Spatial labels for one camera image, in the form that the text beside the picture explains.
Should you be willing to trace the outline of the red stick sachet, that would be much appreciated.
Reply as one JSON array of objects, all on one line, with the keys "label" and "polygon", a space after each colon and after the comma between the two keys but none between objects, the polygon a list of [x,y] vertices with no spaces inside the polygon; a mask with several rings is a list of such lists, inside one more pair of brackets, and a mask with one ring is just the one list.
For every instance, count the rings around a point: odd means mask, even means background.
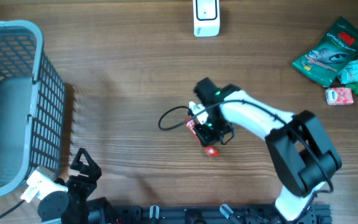
[{"label": "red stick sachet", "polygon": [[209,157],[218,157],[219,151],[212,145],[203,146],[201,141],[199,140],[197,133],[196,133],[196,127],[201,126],[201,124],[195,120],[187,121],[185,123],[185,126],[190,130],[190,132],[194,135],[194,137],[198,140],[199,144],[203,147],[205,153]]}]

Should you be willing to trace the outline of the red square snack packet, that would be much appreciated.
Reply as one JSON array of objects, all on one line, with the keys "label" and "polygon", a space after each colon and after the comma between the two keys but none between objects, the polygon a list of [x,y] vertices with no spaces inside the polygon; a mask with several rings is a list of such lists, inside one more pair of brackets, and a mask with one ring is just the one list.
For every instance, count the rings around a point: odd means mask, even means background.
[{"label": "red square snack packet", "polygon": [[354,103],[352,90],[346,87],[328,88],[326,101],[328,105],[351,105]]}]

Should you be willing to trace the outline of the light green tissue packet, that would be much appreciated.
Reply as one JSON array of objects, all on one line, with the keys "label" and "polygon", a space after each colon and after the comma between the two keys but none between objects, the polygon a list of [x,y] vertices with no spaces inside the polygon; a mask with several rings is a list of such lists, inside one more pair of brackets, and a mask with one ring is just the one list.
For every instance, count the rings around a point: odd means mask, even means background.
[{"label": "light green tissue packet", "polygon": [[358,82],[358,59],[350,61],[339,73],[338,79],[342,84]]}]

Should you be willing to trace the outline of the green 3M gloves package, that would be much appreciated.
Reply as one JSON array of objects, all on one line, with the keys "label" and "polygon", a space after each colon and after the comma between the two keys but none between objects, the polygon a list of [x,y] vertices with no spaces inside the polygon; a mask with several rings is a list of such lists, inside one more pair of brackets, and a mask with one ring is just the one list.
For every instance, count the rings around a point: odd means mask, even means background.
[{"label": "green 3M gloves package", "polygon": [[313,82],[329,87],[345,66],[358,57],[358,29],[339,17],[318,44],[292,66]]}]

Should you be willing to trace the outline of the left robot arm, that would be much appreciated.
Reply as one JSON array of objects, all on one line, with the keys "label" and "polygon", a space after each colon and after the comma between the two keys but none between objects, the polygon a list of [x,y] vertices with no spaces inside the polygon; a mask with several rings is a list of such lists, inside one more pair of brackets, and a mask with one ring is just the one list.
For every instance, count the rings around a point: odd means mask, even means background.
[{"label": "left robot arm", "polygon": [[86,149],[79,148],[70,169],[80,174],[71,175],[64,183],[68,191],[52,192],[39,203],[37,212],[42,223],[121,223],[121,217],[106,198],[87,200],[102,172]]}]

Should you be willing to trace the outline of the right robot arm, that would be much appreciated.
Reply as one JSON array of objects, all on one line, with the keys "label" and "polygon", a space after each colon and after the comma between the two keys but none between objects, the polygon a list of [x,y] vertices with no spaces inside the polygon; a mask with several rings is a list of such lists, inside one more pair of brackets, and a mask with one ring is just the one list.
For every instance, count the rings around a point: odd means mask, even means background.
[{"label": "right robot arm", "polygon": [[199,81],[194,93],[199,104],[189,103],[193,132],[204,147],[227,144],[226,134],[238,125],[267,145],[273,166],[283,184],[274,206],[286,221],[295,223],[312,201],[334,190],[332,176],[342,160],[318,117],[308,110],[299,114],[275,109],[251,97],[238,86],[217,87],[209,78]]}]

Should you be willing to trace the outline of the white barcode scanner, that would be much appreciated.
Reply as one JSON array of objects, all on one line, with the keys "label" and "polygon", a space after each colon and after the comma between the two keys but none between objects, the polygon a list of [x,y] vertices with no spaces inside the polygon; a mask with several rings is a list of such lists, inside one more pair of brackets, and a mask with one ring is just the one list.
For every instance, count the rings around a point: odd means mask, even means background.
[{"label": "white barcode scanner", "polygon": [[193,0],[193,33],[195,37],[214,37],[220,31],[219,0]]}]

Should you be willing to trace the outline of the grey plastic mesh basket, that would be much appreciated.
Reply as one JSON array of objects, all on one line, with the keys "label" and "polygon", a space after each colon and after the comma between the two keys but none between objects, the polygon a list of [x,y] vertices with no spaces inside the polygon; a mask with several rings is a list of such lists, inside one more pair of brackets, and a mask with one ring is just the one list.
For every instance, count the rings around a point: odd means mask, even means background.
[{"label": "grey plastic mesh basket", "polygon": [[0,21],[0,197],[60,169],[66,89],[30,21]]}]

